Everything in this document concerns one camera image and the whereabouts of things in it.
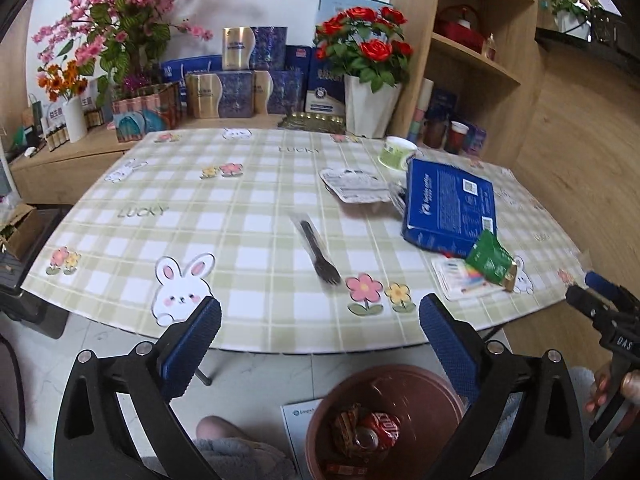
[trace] perfume bottle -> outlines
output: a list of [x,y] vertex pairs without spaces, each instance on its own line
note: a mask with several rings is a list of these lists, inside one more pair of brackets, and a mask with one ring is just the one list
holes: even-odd
[[484,40],[482,44],[482,55],[491,61],[495,60],[495,40],[493,34],[489,34],[489,37]]

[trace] rabbit ear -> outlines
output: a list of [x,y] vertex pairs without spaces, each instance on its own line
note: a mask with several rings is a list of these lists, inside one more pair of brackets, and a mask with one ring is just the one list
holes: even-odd
[[185,276],[204,278],[211,272],[215,261],[216,259],[213,257],[213,254],[200,254],[199,256],[196,256],[193,261],[187,266]]
[[156,263],[156,278],[163,285],[180,276],[180,265],[173,258],[163,256]]

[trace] potted plant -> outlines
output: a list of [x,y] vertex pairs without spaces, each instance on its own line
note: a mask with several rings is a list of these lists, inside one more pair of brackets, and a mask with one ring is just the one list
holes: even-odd
[[316,57],[344,75],[346,126],[352,134],[379,139],[409,78],[413,49],[404,42],[402,12],[353,7],[316,27]]
[[53,26],[42,27],[33,36],[35,43],[47,41],[38,54],[44,67],[54,58],[57,45],[66,42],[59,56],[66,56],[78,42],[75,59],[80,75],[93,76],[99,58],[106,73],[98,78],[98,102],[104,103],[110,84],[116,97],[126,97],[122,88],[127,75],[145,76],[158,61],[171,39],[172,28],[209,41],[210,30],[187,20],[175,25],[166,20],[175,0],[68,0],[70,12]]
[[558,30],[586,40],[589,37],[591,9],[602,6],[598,0],[549,0]]
[[45,89],[52,102],[56,102],[59,97],[65,99],[62,113],[65,117],[69,140],[78,142],[82,139],[86,135],[86,120],[80,95],[86,89],[87,81],[84,77],[80,77],[75,60],[69,61],[65,69],[57,64],[49,65],[46,69],[40,67],[38,86]]

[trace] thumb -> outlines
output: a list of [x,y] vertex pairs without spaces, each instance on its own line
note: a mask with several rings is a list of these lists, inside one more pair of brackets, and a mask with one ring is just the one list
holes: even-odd
[[634,370],[625,375],[620,392],[632,403],[640,406],[640,370]]

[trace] tile floor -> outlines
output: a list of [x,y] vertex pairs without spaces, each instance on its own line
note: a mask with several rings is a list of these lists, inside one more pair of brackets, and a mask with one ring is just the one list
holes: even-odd
[[[47,479],[52,479],[58,410],[78,352],[90,348],[98,357],[122,355],[147,338],[73,314],[58,340],[13,322],[2,313],[0,333],[14,346],[20,363],[27,412],[25,450]],[[503,332],[495,338],[506,342]],[[213,385],[207,388],[194,379],[184,396],[173,400],[171,406],[190,436],[203,416],[219,415],[254,439],[288,453],[281,405],[322,397],[357,371],[394,363],[413,364],[444,375],[429,345],[358,354],[295,356],[210,350],[200,369],[214,376]],[[153,454],[129,397],[120,399],[140,455]]]

